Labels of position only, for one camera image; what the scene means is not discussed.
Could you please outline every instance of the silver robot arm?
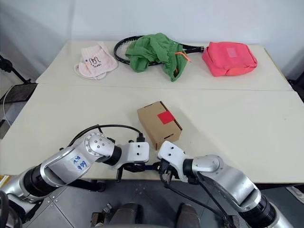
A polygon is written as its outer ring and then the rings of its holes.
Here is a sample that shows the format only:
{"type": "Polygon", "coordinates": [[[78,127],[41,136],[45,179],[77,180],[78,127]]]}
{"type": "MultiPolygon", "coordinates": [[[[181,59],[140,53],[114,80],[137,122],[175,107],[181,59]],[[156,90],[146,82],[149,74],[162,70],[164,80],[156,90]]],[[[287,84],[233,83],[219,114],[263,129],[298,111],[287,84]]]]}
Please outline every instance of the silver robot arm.
{"type": "Polygon", "coordinates": [[[15,205],[20,217],[35,209],[51,192],[82,177],[94,162],[103,162],[113,169],[127,163],[144,163],[149,159],[147,142],[130,142],[116,146],[100,132],[84,134],[40,165],[29,168],[11,179],[0,190],[15,205]]]}
{"type": "Polygon", "coordinates": [[[158,157],[161,159],[161,166],[172,166],[182,182],[195,179],[214,186],[250,227],[293,227],[279,209],[261,194],[249,177],[226,165],[219,156],[190,158],[184,150],[165,141],[158,157]]]}

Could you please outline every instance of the table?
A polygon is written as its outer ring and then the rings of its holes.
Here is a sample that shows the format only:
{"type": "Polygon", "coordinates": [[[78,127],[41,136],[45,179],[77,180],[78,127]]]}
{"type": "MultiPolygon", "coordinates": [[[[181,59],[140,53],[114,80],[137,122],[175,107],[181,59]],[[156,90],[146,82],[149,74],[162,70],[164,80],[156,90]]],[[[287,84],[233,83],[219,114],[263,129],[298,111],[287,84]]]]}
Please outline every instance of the table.
{"type": "MultiPolygon", "coordinates": [[[[176,144],[190,156],[218,154],[254,182],[304,182],[304,105],[293,91],[128,88],[39,84],[1,142],[0,173],[38,165],[95,124],[126,124],[143,131],[136,110],[162,100],[183,127],[176,144]]],[[[125,144],[128,129],[104,133],[125,144]]],[[[151,147],[150,161],[156,161],[151,147]]],[[[96,163],[85,178],[113,179],[96,163]]],[[[153,171],[126,179],[158,179],[153,171]]]]}
{"type": "MultiPolygon", "coordinates": [[[[249,45],[258,61],[258,66],[254,71],[242,76],[213,77],[202,60],[201,54],[193,53],[189,54],[192,62],[187,63],[182,76],[174,83],[163,72],[161,65],[149,67],[142,73],[135,73],[128,65],[123,63],[119,63],[119,67],[109,72],[103,80],[88,80],[78,76],[73,67],[80,60],[80,49],[93,46],[96,43],[97,41],[67,42],[36,82],[40,84],[102,87],[293,91],[261,45],[249,45]]],[[[105,42],[111,52],[116,43],[117,41],[105,42]]],[[[207,44],[190,45],[207,46],[207,44]]]]}

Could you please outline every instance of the gray floor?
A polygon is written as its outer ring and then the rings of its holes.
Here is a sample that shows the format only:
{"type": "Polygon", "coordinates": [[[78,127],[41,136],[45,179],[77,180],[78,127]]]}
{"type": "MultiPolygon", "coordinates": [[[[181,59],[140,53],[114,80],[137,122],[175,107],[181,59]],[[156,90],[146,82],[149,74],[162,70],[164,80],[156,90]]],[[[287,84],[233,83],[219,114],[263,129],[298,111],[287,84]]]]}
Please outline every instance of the gray floor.
{"type": "MultiPolygon", "coordinates": [[[[127,202],[136,202],[143,206],[145,224],[174,227],[179,205],[190,203],[200,215],[201,227],[223,227],[221,221],[212,212],[165,189],[160,181],[125,180],[121,183],[108,181],[106,184],[107,188],[104,192],[89,192],[71,187],[58,189],[43,202],[34,218],[24,224],[24,227],[89,228],[93,212],[100,212],[107,203],[112,204],[116,209],[127,202]]],[[[181,182],[175,182],[173,185],[216,209],[201,187],[181,182]]],[[[277,188],[264,190],[263,193],[280,208],[295,228],[303,227],[304,204],[289,191],[285,188],[277,188]]],[[[236,212],[218,193],[213,192],[213,194],[228,214],[236,215],[236,212]]],[[[240,223],[240,227],[247,227],[244,222],[240,223]]]]}

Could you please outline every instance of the pink pouch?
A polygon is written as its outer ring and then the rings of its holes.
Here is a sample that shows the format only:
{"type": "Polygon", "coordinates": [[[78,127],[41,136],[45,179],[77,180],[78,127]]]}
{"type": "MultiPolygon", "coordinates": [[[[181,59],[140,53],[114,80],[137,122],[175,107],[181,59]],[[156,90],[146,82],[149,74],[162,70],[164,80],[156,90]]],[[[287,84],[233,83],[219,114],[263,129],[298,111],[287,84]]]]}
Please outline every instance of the pink pouch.
{"type": "Polygon", "coordinates": [[[240,43],[210,42],[202,58],[214,77],[243,75],[257,67],[248,46],[240,43]]]}

